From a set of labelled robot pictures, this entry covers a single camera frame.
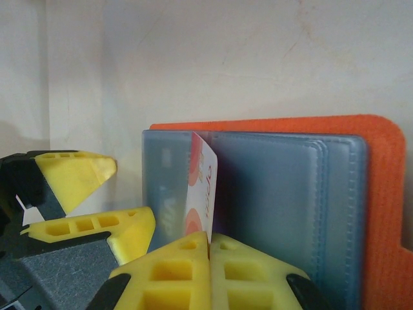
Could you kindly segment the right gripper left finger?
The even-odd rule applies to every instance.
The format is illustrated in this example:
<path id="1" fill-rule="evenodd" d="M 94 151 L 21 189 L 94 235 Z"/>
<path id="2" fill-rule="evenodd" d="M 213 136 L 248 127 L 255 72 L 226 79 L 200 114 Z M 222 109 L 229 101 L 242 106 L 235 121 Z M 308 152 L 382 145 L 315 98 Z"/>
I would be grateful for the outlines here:
<path id="1" fill-rule="evenodd" d="M 87 309 L 210 309 L 205 232 L 194 232 L 114 269 Z"/>

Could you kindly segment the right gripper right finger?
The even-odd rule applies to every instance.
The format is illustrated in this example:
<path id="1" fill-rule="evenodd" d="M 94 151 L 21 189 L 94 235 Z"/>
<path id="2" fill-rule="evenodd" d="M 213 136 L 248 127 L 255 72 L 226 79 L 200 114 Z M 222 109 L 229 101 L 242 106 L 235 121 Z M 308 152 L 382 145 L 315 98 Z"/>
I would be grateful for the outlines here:
<path id="1" fill-rule="evenodd" d="M 212 309 L 332 309 L 306 272 L 215 233 L 210 244 Z"/>

